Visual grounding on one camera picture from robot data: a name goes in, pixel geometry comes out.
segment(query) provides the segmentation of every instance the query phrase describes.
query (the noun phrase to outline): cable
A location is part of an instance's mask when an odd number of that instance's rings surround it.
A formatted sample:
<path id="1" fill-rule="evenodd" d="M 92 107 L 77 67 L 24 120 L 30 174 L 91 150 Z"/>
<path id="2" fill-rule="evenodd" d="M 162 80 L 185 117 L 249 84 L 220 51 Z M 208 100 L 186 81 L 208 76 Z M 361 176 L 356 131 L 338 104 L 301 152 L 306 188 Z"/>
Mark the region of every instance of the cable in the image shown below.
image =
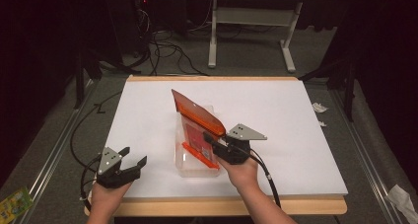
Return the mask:
<path id="1" fill-rule="evenodd" d="M 70 151 L 71 151 L 71 154 L 73 155 L 73 157 L 74 157 L 74 159 L 82 166 L 82 167 L 84 167 L 84 168 L 88 168 L 88 170 L 90 170 L 90 171 L 92 171 L 92 172 L 95 172 L 95 170 L 93 170 L 93 169 L 91 169 L 90 167 L 88 167 L 88 165 L 86 165 L 86 164 L 84 164 L 78 157 L 77 157 L 77 155 L 76 155 L 76 153 L 75 153 L 75 151 L 74 151 L 74 136 L 75 136 L 75 134 L 76 134 L 76 131 L 77 131 L 77 129 L 80 127 L 80 125 L 83 123 L 83 121 L 92 113 L 92 112 L 94 112 L 96 109 L 100 109 L 101 107 L 102 107 L 102 105 L 105 103 L 105 102 L 107 102 L 108 100 L 110 100 L 110 99 L 112 99 L 113 97 L 115 97 L 115 96 L 117 96 L 117 95 L 119 95 L 119 94 L 121 94 L 122 93 L 122 91 L 120 91 L 120 92 L 117 92 L 117 93 L 115 93 L 115 94 L 113 94 L 113 95 L 111 95 L 110 97 L 108 97 L 108 98 L 106 98 L 106 99 L 104 99 L 103 101 L 101 101 L 99 104 L 95 104 L 95 106 L 90 110 L 90 111 L 88 111 L 84 116 L 83 116 L 83 118 L 82 119 L 80 119 L 80 121 L 77 123 L 77 125 L 75 126 L 75 128 L 74 128 L 74 130 L 73 130 L 73 132 L 71 133 L 71 137 L 70 137 Z"/>
<path id="2" fill-rule="evenodd" d="M 152 59 L 152 57 L 150 55 L 150 63 L 151 63 L 151 66 L 153 67 L 153 70 L 151 71 L 151 73 L 149 74 L 149 76 L 151 76 L 153 74 L 155 76 L 157 76 L 157 67 L 158 67 L 158 64 L 160 62 L 160 46 L 157 44 L 156 36 L 157 36 L 157 33 L 155 33 L 153 35 L 153 41 L 154 42 L 151 41 L 150 43 L 152 43 L 152 44 L 154 44 L 156 46 L 156 50 L 154 51 L 154 54 L 157 55 L 157 62 L 156 62 L 156 64 L 154 64 L 153 63 L 153 59 Z"/>
<path id="3" fill-rule="evenodd" d="M 206 37 L 206 36 L 209 36 L 209 35 L 212 34 L 212 29 L 209 28 L 209 27 L 211 27 L 210 24 L 205 25 L 205 26 L 203 26 L 201 28 L 198 28 L 198 29 L 194 29 L 192 31 L 189 31 L 189 33 L 191 35 L 194 35 L 194 36 L 197 36 L 197 37 Z"/>
<path id="4" fill-rule="evenodd" d="M 95 182 L 95 181 L 96 181 L 96 179 L 91 179 L 89 181 L 86 181 L 86 182 L 83 183 L 83 187 L 86 186 L 88 183 L 92 183 L 92 182 Z"/>
<path id="5" fill-rule="evenodd" d="M 258 26 L 254 26 L 253 29 L 250 29 L 250 28 L 246 28 L 244 26 L 240 26 L 240 28 L 245 30 L 245 31 L 258 33 L 258 34 L 265 34 L 265 33 L 271 32 L 271 31 L 279 28 L 279 26 L 268 26 L 265 30 L 256 30 L 257 27 Z"/>
<path id="6" fill-rule="evenodd" d="M 201 30 L 201 29 L 204 29 L 204 28 L 206 28 L 206 27 L 210 26 L 210 24 L 206 24 L 206 22 L 207 22 L 207 21 L 208 21 L 208 19 L 209 19 L 209 16 L 210 16 L 211 10 L 212 10 L 212 1 L 210 0 L 210 1 L 209 1 L 209 8 L 208 8 L 208 12 L 206 13 L 206 18 L 205 18 L 205 20 L 203 20 L 202 24 L 201 24 L 199 27 L 196 27 L 196 28 L 194 28 L 194 29 L 187 30 L 187 31 L 188 31 L 189 33 L 192 33 L 192 32 L 194 32 L 194 31 Z"/>
<path id="7" fill-rule="evenodd" d="M 137 25 L 137 28 L 138 28 L 138 32 L 139 32 L 139 34 L 141 34 L 142 32 L 141 32 L 141 26 L 142 26 L 142 24 L 144 23 L 144 19 L 145 19 L 145 17 L 147 17 L 147 29 L 145 30 L 145 33 L 147 33 L 149 30 L 150 30 L 150 25 L 151 25 L 151 20 L 150 20 L 150 16 L 147 14 L 147 12 L 145 12 L 145 11 L 143 11 L 142 9 L 137 9 L 136 10 L 137 11 L 137 14 L 138 14 L 138 18 L 139 18 L 139 13 L 141 13 L 142 14 L 142 18 L 141 18 L 141 20 L 139 21 L 139 19 L 138 19 L 138 25 Z"/>
<path id="8" fill-rule="evenodd" d="M 226 26 L 231 26 L 231 24 L 221 24 L 219 27 L 226 27 Z M 237 33 L 235 33 L 233 36 L 231 36 L 231 37 L 222 37 L 221 35 L 219 35 L 219 31 L 217 31 L 217 33 L 216 33 L 216 37 L 219 37 L 219 38 L 223 38 L 223 39 L 232 39 L 232 38 L 235 38 L 235 37 L 237 37 L 242 31 L 243 31 L 243 29 L 242 28 L 237 28 L 237 27 L 235 27 L 235 28 L 233 28 L 233 30 L 235 30 L 235 29 L 238 29 L 238 32 Z"/>
<path id="9" fill-rule="evenodd" d="M 176 45 L 176 44 L 173 44 L 173 43 L 171 43 L 171 42 L 169 42 L 169 41 L 166 41 L 166 40 L 162 40 L 162 41 L 160 41 L 160 42 L 155 42 L 155 45 L 157 46 L 157 49 L 155 50 L 155 54 L 158 56 L 158 57 L 169 57 L 169 56 L 172 56 L 172 55 L 174 55 L 176 52 L 179 52 L 180 53 L 180 57 L 178 58 L 178 60 L 177 60 L 177 67 L 178 67 L 178 69 L 181 71 L 181 72 L 183 72 L 184 74 L 188 74 L 188 75 L 203 75 L 203 76 L 209 76 L 208 74 L 206 74 L 206 73 L 203 73 L 203 72 L 201 72 L 200 70 L 198 70 L 197 68 L 195 68 L 194 66 L 193 66 L 193 63 L 191 62 L 191 59 L 187 56 L 187 54 L 185 54 L 184 53 L 184 51 L 182 50 L 182 48 L 180 47 L 180 46 L 178 46 L 178 45 Z M 161 55 L 161 53 L 160 53 L 160 50 L 162 49 L 162 48 L 169 48 L 169 49 L 172 49 L 173 51 L 172 52 L 170 52 L 169 54 L 167 54 L 167 55 Z M 190 67 L 194 70 L 194 71 L 196 71 L 196 73 L 192 73 L 192 72 L 187 72 L 187 71 L 185 71 L 185 70 L 183 70 L 182 68 L 181 68 L 181 65 L 180 65 L 180 61 L 181 61 L 181 59 L 183 58 L 183 57 L 185 57 L 186 59 L 187 59 L 187 61 L 188 61 L 188 63 L 189 63 L 189 65 L 190 65 Z"/>
<path id="10" fill-rule="evenodd" d="M 267 178 L 267 180 L 268 180 L 268 183 L 270 184 L 270 187 L 271 187 L 271 191 L 273 192 L 273 197 L 274 197 L 274 201 L 276 202 L 276 205 L 277 206 L 279 206 L 280 208 L 282 207 L 282 205 L 281 205 L 281 203 L 280 203 L 280 198 L 279 198 L 279 194 L 277 193 L 277 189 L 276 189 L 276 185 L 274 184 L 274 182 L 273 182 L 273 179 L 271 178 L 271 175 L 270 175 L 270 173 L 268 172 L 268 170 L 267 170 L 267 167 L 265 166 L 265 164 L 264 164 L 264 162 L 262 161 L 262 159 L 261 159 L 261 157 L 259 157 L 258 156 L 258 154 L 254 151 L 254 150 L 252 150 L 251 149 L 251 151 L 253 151 L 254 153 L 255 153 L 255 155 L 258 157 L 255 157 L 255 156 L 253 156 L 252 154 L 250 154 L 250 153 L 247 153 L 245 150 L 243 150 L 242 148 L 240 148 L 240 147 L 237 147 L 237 146 L 235 146 L 235 145 L 233 145 L 233 144 L 229 144 L 228 145 L 228 147 L 231 147 L 231 148 L 233 148 L 233 149 L 237 149 L 237 150 L 239 150 L 240 152 L 242 152 L 242 153 L 244 153 L 244 154 L 246 154 L 249 158 L 251 158 L 252 160 L 254 160 L 255 162 L 257 162 L 259 165 L 260 165 L 260 167 L 262 168 L 262 170 L 264 171 L 264 174 L 265 174 L 265 177 Z"/>
<path id="11" fill-rule="evenodd" d="M 84 186 L 88 183 L 84 182 L 84 178 L 86 176 L 86 173 L 88 172 L 88 170 L 90 170 L 91 166 L 93 166 L 93 164 L 99 162 L 102 159 L 102 154 L 99 154 L 95 159 L 93 159 L 83 170 L 83 174 L 81 176 L 80 179 L 80 199 L 84 202 L 86 208 L 90 211 L 92 208 L 92 204 L 89 202 L 89 199 L 87 197 L 86 192 L 84 191 Z"/>
<path id="12" fill-rule="evenodd" d="M 334 219 L 337 222 L 337 224 L 341 224 L 341 222 L 339 221 L 338 217 L 336 215 L 334 215 Z"/>
<path id="13" fill-rule="evenodd" d="M 104 60 L 105 62 L 109 63 L 111 66 L 115 67 L 116 69 L 123 71 L 125 73 L 129 73 L 129 74 L 141 74 L 140 70 L 134 70 L 133 67 L 136 67 L 140 64 L 142 64 L 143 62 L 145 62 L 149 57 L 150 57 L 150 49 L 147 47 L 144 51 L 144 53 L 142 54 L 142 57 L 137 60 L 136 62 L 130 64 L 130 65 L 124 65 L 122 63 L 116 62 L 112 59 L 110 59 L 109 57 L 95 51 L 94 49 L 87 49 L 87 51 L 93 55 L 95 58 L 97 59 L 101 59 Z M 106 70 L 113 70 L 111 68 L 105 67 L 103 65 L 101 65 L 101 68 L 106 69 Z"/>

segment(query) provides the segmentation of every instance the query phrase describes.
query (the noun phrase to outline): black cord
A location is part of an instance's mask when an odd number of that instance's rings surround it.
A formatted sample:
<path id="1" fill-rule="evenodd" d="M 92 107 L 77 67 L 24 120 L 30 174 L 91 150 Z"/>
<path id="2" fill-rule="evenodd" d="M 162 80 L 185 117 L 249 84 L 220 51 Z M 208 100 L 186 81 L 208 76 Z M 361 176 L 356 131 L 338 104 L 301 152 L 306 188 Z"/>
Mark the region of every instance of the black cord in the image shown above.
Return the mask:
<path id="1" fill-rule="evenodd" d="M 83 170 L 83 174 L 81 175 L 80 179 L 80 196 L 81 200 L 83 200 L 84 205 L 86 208 L 90 211 L 92 209 L 92 204 L 89 202 L 89 199 L 87 197 L 87 193 L 84 191 L 84 186 L 88 183 L 84 182 L 84 178 L 89 170 L 91 170 L 91 167 L 93 164 L 99 162 L 102 159 L 102 154 L 99 154 L 95 159 L 93 159 Z"/>
<path id="2" fill-rule="evenodd" d="M 95 182 L 95 181 L 96 181 L 96 179 L 91 179 L 89 181 L 86 181 L 86 182 L 83 183 L 83 187 L 86 186 L 87 184 Z"/>
<path id="3" fill-rule="evenodd" d="M 240 26 L 240 28 L 245 30 L 245 31 L 248 31 L 248 32 L 253 32 L 253 33 L 257 33 L 257 34 L 265 34 L 265 33 L 268 33 L 268 32 L 272 32 L 273 30 L 276 30 L 279 27 L 278 26 L 268 26 L 265 30 L 257 30 L 256 28 L 250 29 L 250 28 L 246 28 L 246 27 L 243 27 L 243 26 Z"/>
<path id="4" fill-rule="evenodd" d="M 212 24 L 207 24 L 211 12 L 212 12 L 212 0 L 209 0 L 208 12 L 207 12 L 206 18 L 203 20 L 202 24 L 200 24 L 199 26 L 197 26 L 193 29 L 187 30 L 187 32 L 188 33 L 193 33 L 194 31 L 199 31 L 199 30 L 202 30 L 202 29 L 205 29 L 205 28 L 211 26 Z"/>
<path id="5" fill-rule="evenodd" d="M 103 64 L 100 64 L 100 67 L 102 69 L 105 69 L 107 71 L 123 71 L 125 73 L 134 74 L 134 75 L 141 74 L 141 71 L 140 70 L 139 71 L 134 70 L 133 68 L 136 67 L 136 66 L 139 66 L 142 63 L 144 63 L 151 55 L 150 49 L 147 48 L 144 51 L 144 53 L 142 54 L 141 58 L 138 59 L 136 62 L 134 62 L 130 65 L 124 65 L 124 64 L 118 63 L 116 61 L 113 61 L 112 59 L 110 59 L 110 58 L 104 56 L 103 54 L 100 54 L 100 53 L 98 53 L 98 52 L 96 52 L 92 49 L 90 49 L 90 53 L 92 55 L 94 55 L 96 58 L 102 59 L 105 62 L 109 63 L 111 66 L 113 66 L 113 67 L 107 67 Z"/>
<path id="6" fill-rule="evenodd" d="M 220 25 L 220 27 L 221 26 L 223 26 L 223 27 L 229 27 L 230 26 L 230 24 L 222 24 L 222 25 Z M 216 37 L 218 37 L 218 38 L 223 38 L 223 39 L 232 39 L 232 38 L 235 38 L 235 37 L 237 37 L 237 36 L 239 36 L 240 35 L 240 33 L 243 31 L 243 29 L 242 28 L 233 28 L 231 31 L 229 31 L 229 32 L 232 32 L 232 31 L 234 31 L 234 30 L 238 30 L 238 32 L 237 33 L 235 33 L 233 36 L 231 36 L 231 37 L 222 37 L 221 35 L 219 35 L 219 33 L 221 33 L 222 31 L 217 31 L 217 33 L 216 33 Z"/>
<path id="7" fill-rule="evenodd" d="M 339 221 L 338 217 L 334 215 L 334 219 L 337 222 L 337 224 L 341 224 L 341 222 Z"/>
<path id="8" fill-rule="evenodd" d="M 108 100 L 110 100 L 110 99 L 112 99 L 113 97 L 115 97 L 115 96 L 117 96 L 117 95 L 119 95 L 119 94 L 121 94 L 122 93 L 122 91 L 120 91 L 120 92 L 117 92 L 117 93 L 115 93 L 115 94 L 113 94 L 113 95 L 111 95 L 110 97 L 108 97 L 108 98 L 106 98 L 106 99 L 104 99 L 101 103 L 99 103 L 99 104 L 95 104 L 95 106 L 90 110 L 90 111 L 88 111 L 84 116 L 83 116 L 83 118 L 77 123 L 77 125 L 75 126 L 75 128 L 74 128 L 74 130 L 73 130 L 73 132 L 71 133 L 71 137 L 70 137 L 70 151 L 71 151 L 71 154 L 73 155 L 73 157 L 74 157 L 74 159 L 82 166 L 82 167 L 84 167 L 84 168 L 87 168 L 88 170 L 90 170 L 90 171 L 92 171 L 92 172 L 96 172 L 95 170 L 93 170 L 93 169 L 91 169 L 90 167 L 88 167 L 88 165 L 86 165 L 84 162 L 82 162 L 78 157 L 77 157 L 77 155 L 76 155 L 76 153 L 75 153 L 75 151 L 74 151 L 74 136 L 75 136 L 75 134 L 76 134 L 76 131 L 77 131 L 77 129 L 80 127 L 80 125 L 83 123 L 83 121 L 84 120 L 86 120 L 86 118 L 92 113 L 92 112 L 94 112 L 96 109 L 99 109 L 99 108 L 101 108 L 102 107 L 102 105 L 105 103 L 105 102 L 107 102 Z"/>
<path id="9" fill-rule="evenodd" d="M 166 40 L 161 40 L 160 42 L 152 42 L 152 43 L 154 43 L 156 46 L 157 46 L 157 49 L 155 50 L 155 54 L 158 56 L 158 57 L 169 57 L 169 56 L 172 56 L 172 55 L 174 55 L 176 52 L 179 52 L 180 53 L 180 57 L 178 58 L 178 60 L 177 60 L 177 67 L 178 67 L 178 69 L 181 71 L 181 72 L 183 72 L 184 74 L 188 74 L 188 75 L 203 75 L 203 76 L 209 76 L 208 74 L 206 74 L 206 73 L 203 73 L 203 72 L 201 72 L 200 70 L 198 70 L 197 68 L 195 68 L 194 66 L 193 66 L 193 63 L 191 62 L 191 59 L 187 56 L 187 54 L 185 54 L 185 52 L 182 50 L 182 48 L 180 47 L 180 46 L 178 46 L 178 45 L 176 45 L 176 44 L 173 44 L 173 43 L 171 43 L 171 42 L 169 42 L 169 41 L 166 41 Z M 168 53 L 167 55 L 161 55 L 161 53 L 160 53 L 160 49 L 162 49 L 162 48 L 168 48 L 168 49 L 172 49 L 173 51 L 172 52 L 170 52 L 170 53 Z M 183 57 L 185 57 L 186 59 L 187 59 L 187 61 L 188 61 L 188 64 L 189 64 L 189 66 L 194 70 L 194 71 L 196 71 L 196 73 L 192 73 L 192 72 L 187 72 L 187 71 L 185 71 L 185 70 L 183 70 L 182 68 L 181 68 L 181 64 L 180 64 L 180 61 L 181 61 L 181 59 L 183 58 Z"/>
<path id="10" fill-rule="evenodd" d="M 157 44 L 156 36 L 157 36 L 157 34 L 153 34 L 153 41 L 151 41 L 150 43 L 152 43 L 156 46 L 154 54 L 157 55 L 157 62 L 156 62 L 156 64 L 154 64 L 153 59 L 150 55 L 150 63 L 151 63 L 151 66 L 153 67 L 153 71 L 151 71 L 149 76 L 151 76 L 151 75 L 157 76 L 157 67 L 158 67 L 158 64 L 160 62 L 160 46 Z"/>
<path id="11" fill-rule="evenodd" d="M 189 33 L 197 37 L 206 37 L 212 34 L 212 29 L 210 27 L 211 25 L 206 25 L 199 29 L 190 30 Z"/>
<path id="12" fill-rule="evenodd" d="M 271 187 L 271 191 L 273 192 L 273 197 L 274 197 L 274 201 L 276 202 L 276 205 L 277 206 L 279 206 L 279 207 L 282 207 L 282 205 L 281 205 L 281 203 L 280 203 L 280 198 L 279 198 L 279 194 L 277 193 L 277 189 L 276 189 L 276 185 L 274 184 L 274 182 L 273 182 L 273 179 L 271 178 L 271 175 L 270 175 L 270 173 L 268 172 L 268 170 L 267 170 L 267 167 L 265 166 L 265 164 L 264 164 L 264 162 L 262 161 L 262 159 L 261 159 L 261 157 L 254 151 L 254 150 L 252 150 L 251 149 L 251 151 L 253 151 L 255 154 L 256 154 L 256 156 L 258 157 L 255 157 L 255 156 L 253 156 L 252 154 L 250 154 L 250 153 L 247 153 L 245 150 L 243 150 L 242 148 L 240 148 L 240 147 L 237 147 L 237 146 L 235 146 L 235 145 L 233 145 L 233 144 L 229 144 L 228 145 L 228 147 L 231 147 L 231 148 L 233 148 L 233 149 L 237 149 L 237 150 L 239 150 L 240 152 L 242 152 L 242 153 L 244 153 L 244 154 L 246 154 L 249 158 L 251 158 L 252 160 L 254 160 L 255 162 L 257 162 L 259 165 L 260 165 L 260 167 L 262 168 L 262 170 L 264 171 L 264 174 L 265 174 L 265 177 L 267 178 L 267 180 L 268 180 L 268 183 L 270 184 L 270 187 Z"/>

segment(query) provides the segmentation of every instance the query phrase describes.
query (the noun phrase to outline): hand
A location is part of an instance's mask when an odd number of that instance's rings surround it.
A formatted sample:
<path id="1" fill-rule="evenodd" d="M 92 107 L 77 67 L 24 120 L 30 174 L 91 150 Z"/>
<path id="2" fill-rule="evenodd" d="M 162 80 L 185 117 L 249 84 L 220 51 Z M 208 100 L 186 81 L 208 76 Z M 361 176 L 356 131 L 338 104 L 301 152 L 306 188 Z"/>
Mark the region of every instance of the hand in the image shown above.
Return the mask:
<path id="1" fill-rule="evenodd" d="M 123 196 L 131 185 L 132 183 L 118 188 L 105 188 L 98 183 L 94 183 L 92 190 L 92 209 L 88 223 L 107 223 L 119 207 Z"/>
<path id="2" fill-rule="evenodd" d="M 258 164 L 253 159 L 248 158 L 240 165 L 231 165 L 220 157 L 218 157 L 218 161 L 227 170 L 231 183 L 238 191 L 244 188 L 259 188 L 257 180 Z"/>

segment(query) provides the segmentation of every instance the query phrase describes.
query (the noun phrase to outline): green object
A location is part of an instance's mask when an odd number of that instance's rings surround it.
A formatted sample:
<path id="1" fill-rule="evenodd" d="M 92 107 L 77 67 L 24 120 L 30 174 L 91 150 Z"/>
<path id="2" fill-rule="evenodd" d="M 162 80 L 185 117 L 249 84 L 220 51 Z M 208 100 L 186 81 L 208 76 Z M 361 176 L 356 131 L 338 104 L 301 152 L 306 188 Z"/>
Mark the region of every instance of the green object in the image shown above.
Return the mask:
<path id="1" fill-rule="evenodd" d="M 22 187 L 0 202 L 0 224 L 7 224 L 25 213 L 34 202 L 28 189 Z"/>

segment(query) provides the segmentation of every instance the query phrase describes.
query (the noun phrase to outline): white paper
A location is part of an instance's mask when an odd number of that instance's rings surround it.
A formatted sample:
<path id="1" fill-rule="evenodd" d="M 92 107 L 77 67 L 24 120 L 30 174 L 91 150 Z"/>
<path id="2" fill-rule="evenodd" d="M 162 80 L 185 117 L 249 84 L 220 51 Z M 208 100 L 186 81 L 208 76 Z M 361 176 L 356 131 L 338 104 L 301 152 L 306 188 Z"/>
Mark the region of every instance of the white paper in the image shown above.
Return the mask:
<path id="1" fill-rule="evenodd" d="M 174 165 L 175 104 L 172 89 L 198 105 L 212 105 L 227 131 L 243 123 L 266 135 L 250 145 L 265 162 L 280 195 L 347 194 L 303 82 L 130 81 L 105 146 L 129 146 L 122 169 L 148 156 L 141 178 L 126 197 L 239 196 L 228 174 L 182 178 Z M 264 192 L 271 188 L 258 172 Z"/>
<path id="2" fill-rule="evenodd" d="M 415 212 L 409 193 L 398 185 L 394 186 L 386 197 L 396 208 L 403 213 L 410 224 L 418 223 L 418 214 Z"/>
<path id="3" fill-rule="evenodd" d="M 313 104 L 313 110 L 316 112 L 326 112 L 328 110 L 327 107 L 324 107 L 323 105 L 319 104 L 319 103 L 314 103 Z"/>

